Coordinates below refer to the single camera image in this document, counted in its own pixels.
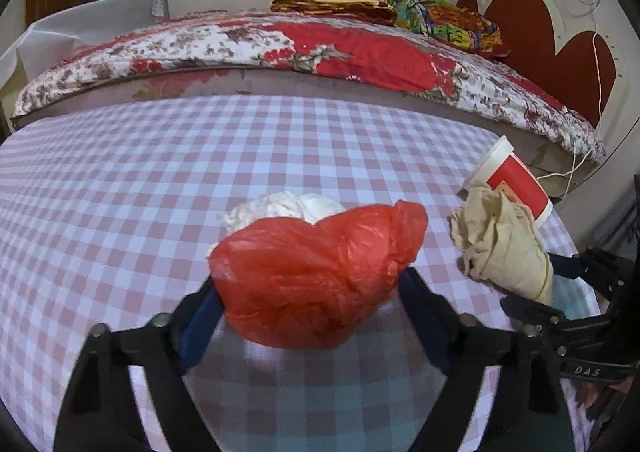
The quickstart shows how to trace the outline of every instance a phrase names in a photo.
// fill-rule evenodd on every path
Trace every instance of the beige cloth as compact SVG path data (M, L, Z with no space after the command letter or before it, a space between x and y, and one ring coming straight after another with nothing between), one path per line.
M553 267L528 207L487 186L473 187L451 215L464 273L542 304L552 304Z

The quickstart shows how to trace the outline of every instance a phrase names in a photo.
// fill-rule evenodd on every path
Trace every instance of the white cable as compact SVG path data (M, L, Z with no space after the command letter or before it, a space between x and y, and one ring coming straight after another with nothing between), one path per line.
M581 159L581 161L576 165L575 164L575 160L576 160L576 147L575 147L575 132L574 135L572 136L572 139L574 140L574 159L572 162L572 167L571 170L569 170L568 172L565 173L552 173L552 174L547 174L544 176L540 176L538 179L546 179L549 177L554 177L554 176L558 176L558 177L566 177L569 176L568 182L566 184L566 188L564 189L564 194L562 195L562 199L564 200L564 198L566 197L566 195L569 193L569 189L571 188L571 183L574 180L574 174L575 171L578 170L583 164L584 162L587 160L587 158L591 155L591 153L593 152L594 148L597 145L597 139L600 136L600 130L602 129L602 78L600 75L600 61L598 59L598 50L596 49L596 37L598 36L598 18L597 18L597 13L596 13L596 9L598 8L598 6L600 5L600 2L602 0L594 0L593 3L589 4L588 2L585 2L583 0L579 0L580 2L582 2L584 5L589 5L590 6L590 11L588 13L586 13L583 16L586 16L588 14L593 13L593 23L594 23L594 29L595 31L593 32L593 37L591 38L591 45L593 47L593 56L595 58L596 61L596 73L598 76L598 124L596 126L596 130L595 130L595 135L596 135L596 141L593 143L593 145L591 146L591 148L587 151L587 153L583 156L583 158Z
M600 130L602 129L602 79L600 77L600 61L598 59L598 51L596 49L596 36L598 35L598 23L597 23L597 21L596 21L596 24L595 24L595 30L596 31L594 31L593 37L591 39L591 45L593 46L593 54L594 54L595 60L596 60L596 72L597 72L597 75L598 75L598 125L597 125L596 130L595 130L596 139L597 139L598 136L600 135ZM582 157L580 163L578 163L578 165L576 166L575 165L576 148L575 148L575 142L574 142L574 162L572 164L571 170L569 170L568 172L565 172L565 173L547 174L545 176L540 176L537 179L539 179L539 180L540 179L546 179L546 178L554 177L554 176L558 176L558 177L570 176L569 177L569 182L567 184L567 189L564 192L564 195L562 196L562 199L564 199L564 197L568 194L568 191L569 191L568 189L571 186L571 182L573 180L575 171L578 168L580 168L584 164L584 162L587 160L587 158L591 155L591 152L593 152L593 149L595 148L596 143L594 143L591 146L591 148L587 151L587 153Z

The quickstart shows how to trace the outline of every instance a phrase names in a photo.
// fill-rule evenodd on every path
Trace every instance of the colorful pillow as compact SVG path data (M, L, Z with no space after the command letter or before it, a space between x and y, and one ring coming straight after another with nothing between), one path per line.
M507 56L498 25L444 0L384 0L398 13L396 26L487 58Z

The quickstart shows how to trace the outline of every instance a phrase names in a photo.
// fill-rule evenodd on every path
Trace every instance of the white sheet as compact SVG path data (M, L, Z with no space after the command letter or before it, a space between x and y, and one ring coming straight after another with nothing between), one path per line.
M101 0L65 9L31 24L0 56L0 88L21 61L31 82L79 47L98 45L156 23L154 0Z

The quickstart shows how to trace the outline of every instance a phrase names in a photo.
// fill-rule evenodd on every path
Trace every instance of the white cloth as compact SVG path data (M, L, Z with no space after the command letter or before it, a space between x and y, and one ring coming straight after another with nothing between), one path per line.
M319 194L297 196L291 192L276 192L236 206L230 212L222 214L222 221L226 226L226 234L231 235L265 217L293 217L314 225L321 219L344 210L344 206L337 201ZM207 258L217 245L218 243L209 248Z
M487 186L473 187L451 215L451 238L463 273L542 304L552 304L554 270L528 207Z
M115 37L156 23L154 0L101 0L54 13L31 24L0 55L0 88L21 61L31 82L75 49L100 45Z

